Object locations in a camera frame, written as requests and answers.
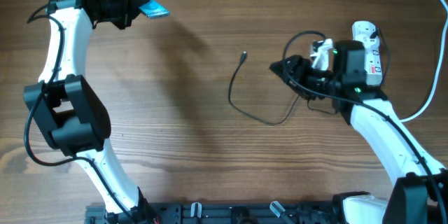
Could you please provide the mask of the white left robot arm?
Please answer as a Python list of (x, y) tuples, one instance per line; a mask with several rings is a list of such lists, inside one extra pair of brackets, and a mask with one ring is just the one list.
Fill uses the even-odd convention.
[(160, 18), (167, 10), (154, 0), (49, 0), (35, 10), (30, 22), (50, 23), (50, 43), (38, 81), (24, 89), (29, 110), (24, 147), (38, 165), (56, 167), (33, 152), (30, 127), (36, 125), (47, 145), (76, 163), (100, 193), (104, 205), (88, 207), (89, 223), (156, 223), (157, 212), (129, 178), (111, 145), (111, 119), (85, 77), (87, 49), (100, 23), (128, 28), (145, 15)]

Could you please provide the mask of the Galaxy S25 smartphone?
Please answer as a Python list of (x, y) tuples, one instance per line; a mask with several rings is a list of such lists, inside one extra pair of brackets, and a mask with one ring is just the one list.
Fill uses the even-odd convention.
[(169, 16), (170, 12), (155, 0), (147, 0), (139, 5), (139, 10), (150, 19)]

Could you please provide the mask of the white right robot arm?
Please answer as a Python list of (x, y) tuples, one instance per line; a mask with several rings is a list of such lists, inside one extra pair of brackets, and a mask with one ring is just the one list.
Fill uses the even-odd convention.
[(332, 70), (299, 55), (270, 69), (305, 99), (332, 99), (332, 106), (370, 145), (393, 184), (388, 200), (365, 192), (337, 195), (341, 223), (446, 223), (447, 169), (429, 155), (399, 121), (379, 87), (367, 84), (365, 48), (359, 41), (335, 44)]

